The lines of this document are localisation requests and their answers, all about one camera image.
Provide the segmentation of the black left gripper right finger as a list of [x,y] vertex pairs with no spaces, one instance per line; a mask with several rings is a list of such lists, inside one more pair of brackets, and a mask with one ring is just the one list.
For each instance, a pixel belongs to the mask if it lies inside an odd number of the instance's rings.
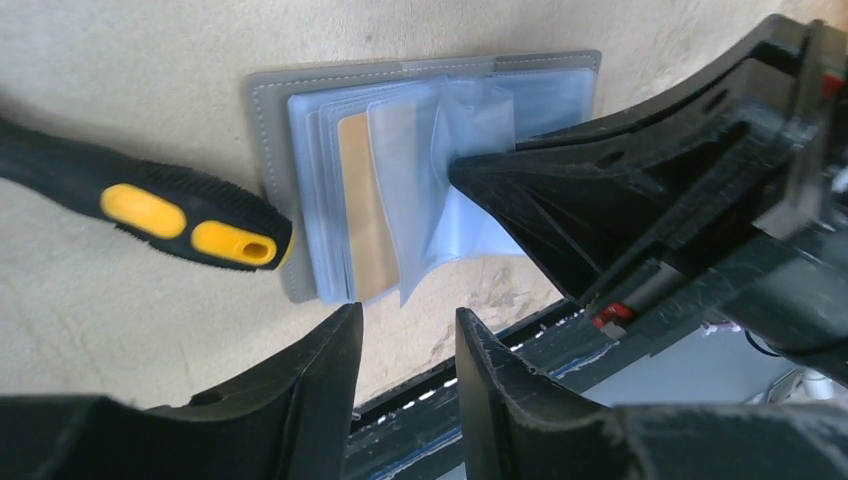
[[847,414],[829,405],[607,407],[557,383],[456,312],[471,479],[843,479]]

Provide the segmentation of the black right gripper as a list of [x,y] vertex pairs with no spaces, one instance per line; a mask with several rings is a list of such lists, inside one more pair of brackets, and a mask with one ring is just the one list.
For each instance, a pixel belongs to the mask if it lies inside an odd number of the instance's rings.
[[832,372],[847,286],[823,248],[844,233],[830,183],[846,46],[820,20],[770,14],[677,85],[519,152],[457,160],[450,181],[566,298],[594,297],[602,324],[718,310]]

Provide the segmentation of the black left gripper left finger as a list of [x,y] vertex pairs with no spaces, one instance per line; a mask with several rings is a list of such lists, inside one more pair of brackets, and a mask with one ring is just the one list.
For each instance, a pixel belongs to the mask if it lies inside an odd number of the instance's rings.
[[363,340],[360,304],[180,407],[5,396],[5,479],[338,479]]

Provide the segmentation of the grey leather card holder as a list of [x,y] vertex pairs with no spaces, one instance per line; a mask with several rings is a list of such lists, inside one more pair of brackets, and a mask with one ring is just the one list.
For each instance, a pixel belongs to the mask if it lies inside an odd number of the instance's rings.
[[597,50],[254,73],[246,105],[265,190],[296,243],[289,299],[407,300],[438,266],[522,250],[449,182],[457,158],[591,115]]

